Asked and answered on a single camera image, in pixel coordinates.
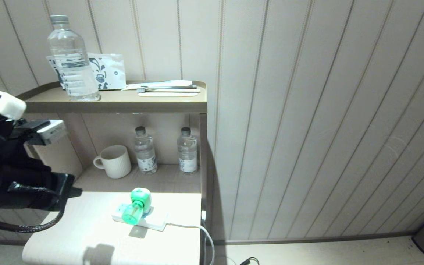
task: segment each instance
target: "floor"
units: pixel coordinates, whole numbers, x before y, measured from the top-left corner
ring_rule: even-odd
[[[0,245],[0,265],[25,264],[21,258],[22,248]],[[410,237],[332,243],[227,245],[217,246],[216,251],[215,265],[239,265],[250,256],[258,258],[262,265],[424,265],[424,254]]]

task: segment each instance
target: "green plastic bottle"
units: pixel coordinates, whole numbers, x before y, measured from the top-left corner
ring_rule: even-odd
[[[151,193],[147,188],[135,188],[131,192],[130,198],[132,204],[122,213],[122,220],[130,225],[136,225],[142,218],[143,213],[150,211],[152,204]]]

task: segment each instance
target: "white cable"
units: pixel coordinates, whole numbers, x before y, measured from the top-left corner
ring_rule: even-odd
[[[213,240],[212,237],[210,236],[209,232],[207,231],[207,229],[205,229],[203,226],[201,225],[183,225],[181,223],[170,223],[168,222],[168,224],[170,225],[175,225],[175,226],[179,226],[179,227],[184,227],[184,228],[199,228],[200,230],[202,230],[205,235],[207,235],[207,238],[210,241],[210,245],[212,245],[212,260],[210,260],[209,265],[213,265],[214,261],[215,261],[215,246],[213,245]]]

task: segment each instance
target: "black cable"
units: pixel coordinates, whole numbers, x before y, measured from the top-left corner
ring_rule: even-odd
[[[39,188],[39,187],[31,187],[21,185],[20,183],[13,182],[10,187],[7,189],[9,192],[45,192],[49,193],[58,198],[58,203],[60,204],[60,210],[58,211],[57,216],[50,222],[44,223],[43,225],[14,225],[12,223],[4,223],[0,222],[0,230],[6,230],[11,232],[19,232],[19,233],[34,233],[42,230],[46,230],[54,226],[63,216],[65,203],[60,200],[60,196],[48,189],[48,188]]]
[[[254,257],[247,258],[247,260],[241,262],[240,265],[249,265],[251,263],[251,260],[255,261],[257,265],[259,265],[259,260],[257,260],[257,258],[254,258]]]

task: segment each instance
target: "top shelf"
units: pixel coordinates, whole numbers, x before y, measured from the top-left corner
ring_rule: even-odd
[[[127,81],[137,84],[151,81]],[[193,80],[200,93],[194,97],[140,97],[135,90],[99,91],[100,101],[70,101],[58,82],[21,94],[26,113],[207,113],[207,85]]]

